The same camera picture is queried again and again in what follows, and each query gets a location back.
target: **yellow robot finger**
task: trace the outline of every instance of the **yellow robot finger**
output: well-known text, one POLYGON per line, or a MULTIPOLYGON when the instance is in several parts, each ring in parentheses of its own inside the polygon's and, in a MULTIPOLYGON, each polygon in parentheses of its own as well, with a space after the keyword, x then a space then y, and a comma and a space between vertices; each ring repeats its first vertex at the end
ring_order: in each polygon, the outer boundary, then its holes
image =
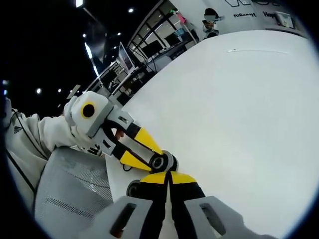
POLYGON ((128 137, 132 138, 134 141, 138 142, 142 146, 156 152, 160 155, 163 155, 162 150, 150 136, 150 134, 145 130, 145 128, 141 128, 136 124, 132 123, 127 131, 126 134, 128 137))
POLYGON ((152 170, 144 160, 138 159, 128 151, 125 151, 123 156, 120 158, 120 162, 133 168, 138 168, 149 172, 152 170))

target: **black cable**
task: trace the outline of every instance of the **black cable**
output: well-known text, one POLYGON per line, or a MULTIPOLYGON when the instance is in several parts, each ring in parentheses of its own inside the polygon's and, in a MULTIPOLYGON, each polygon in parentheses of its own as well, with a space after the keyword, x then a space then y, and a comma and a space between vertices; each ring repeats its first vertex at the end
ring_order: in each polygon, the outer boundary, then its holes
POLYGON ((125 172, 129 172, 133 167, 130 167, 129 169, 125 169, 125 164, 122 164, 123 165, 123 170, 125 171, 125 172))
POLYGON ((156 69, 156 65, 155 65, 155 61, 154 61, 153 56, 152 56, 151 58, 152 58, 152 60, 153 60, 153 64, 154 64, 155 74, 157 74, 158 70, 156 69))
POLYGON ((146 64, 146 66, 147 67, 149 67, 150 68, 150 70, 151 71, 153 71, 155 74, 157 73, 157 72, 155 72, 149 65, 148 65, 148 63, 147 63, 147 59, 143 56, 143 55, 141 55, 140 53, 138 53, 140 56, 142 56, 143 57, 143 59, 145 60, 145 64, 146 64))
POLYGON ((43 154, 40 152, 40 150, 39 150, 39 149, 35 146, 35 144, 32 142, 31 138, 30 138, 29 135, 27 134, 26 130, 24 129, 24 127, 23 127, 23 125, 22 125, 22 123, 21 123, 21 121, 20 121, 17 112, 16 112, 16 111, 13 111, 13 112, 14 112, 13 115, 16 115, 16 118, 18 119, 18 121, 19 121, 19 123, 20 123, 20 125, 21 125, 21 127, 22 127, 22 129, 23 129, 23 131, 24 131, 24 133, 25 133, 25 135, 28 137, 28 139, 30 140, 30 142, 32 143, 32 145, 34 146, 34 148, 36 149, 36 151, 38 151, 39 154, 41 154, 41 156, 44 157, 46 160, 49 160, 45 155, 43 155, 43 154))
POLYGON ((27 178, 27 176, 24 174, 24 172, 22 171, 22 169, 18 166, 18 164, 16 163, 16 161, 13 159, 13 157, 11 156, 11 154, 9 153, 9 151, 6 149, 6 154, 8 156, 8 158, 10 159, 11 163, 15 166, 15 168, 18 170, 18 172, 20 173, 20 175, 22 176, 22 178, 25 180, 25 182, 27 183, 27 185, 29 186, 29 188, 31 189, 31 191, 34 193, 34 195, 36 194, 36 190, 34 188, 34 186, 31 184, 31 182, 29 181, 29 179, 27 178))

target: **white sleeve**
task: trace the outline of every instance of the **white sleeve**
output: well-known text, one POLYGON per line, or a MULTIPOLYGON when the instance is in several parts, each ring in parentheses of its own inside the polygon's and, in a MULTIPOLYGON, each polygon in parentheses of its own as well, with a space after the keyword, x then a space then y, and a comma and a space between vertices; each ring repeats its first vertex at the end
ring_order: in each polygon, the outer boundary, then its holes
POLYGON ((78 127, 70 126, 64 116, 45 117, 38 120, 37 115, 23 120, 31 131, 35 140, 44 151, 52 152, 61 146, 75 146, 90 148, 94 141, 85 135, 78 127))

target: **desk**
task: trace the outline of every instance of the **desk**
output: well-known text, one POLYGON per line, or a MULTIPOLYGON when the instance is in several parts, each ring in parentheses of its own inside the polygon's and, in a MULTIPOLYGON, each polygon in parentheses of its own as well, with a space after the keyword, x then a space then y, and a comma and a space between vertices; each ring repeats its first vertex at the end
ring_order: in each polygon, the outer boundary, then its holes
POLYGON ((183 48, 185 48, 185 46, 191 41, 192 40, 183 41, 183 42, 169 48, 168 50, 159 54, 158 56, 154 57, 153 60, 151 58, 148 59, 148 61, 145 62, 145 64, 148 64, 148 66, 153 71, 159 72, 165 66, 167 66, 170 62, 172 62, 178 55, 182 54, 183 52, 179 52, 179 51, 184 51, 183 48))
MULTIPOLYGON (((207 196, 239 212, 251 230, 283 238, 318 190, 313 52, 305 38, 284 32, 213 37, 156 74, 123 110, 177 157, 179 171, 207 196)), ((145 175, 106 161, 115 200, 145 175)))

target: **computer monitor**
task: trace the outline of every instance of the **computer monitor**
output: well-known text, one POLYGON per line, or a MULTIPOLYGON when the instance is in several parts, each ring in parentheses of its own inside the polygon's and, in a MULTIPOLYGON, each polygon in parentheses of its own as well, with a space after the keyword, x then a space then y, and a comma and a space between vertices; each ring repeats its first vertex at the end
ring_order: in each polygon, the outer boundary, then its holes
POLYGON ((119 46, 118 60, 121 63, 121 65, 124 67, 124 69, 127 70, 128 73, 134 70, 134 64, 132 60, 130 59, 129 55, 127 54, 126 49, 121 42, 119 46))
POLYGON ((163 47, 157 40, 142 48, 145 55, 149 58, 154 56, 156 53, 159 53, 162 49, 163 47))
POLYGON ((173 32, 171 35, 168 35, 165 37, 165 40, 168 42, 170 46, 174 46, 180 43, 179 38, 176 36, 175 32, 173 32))

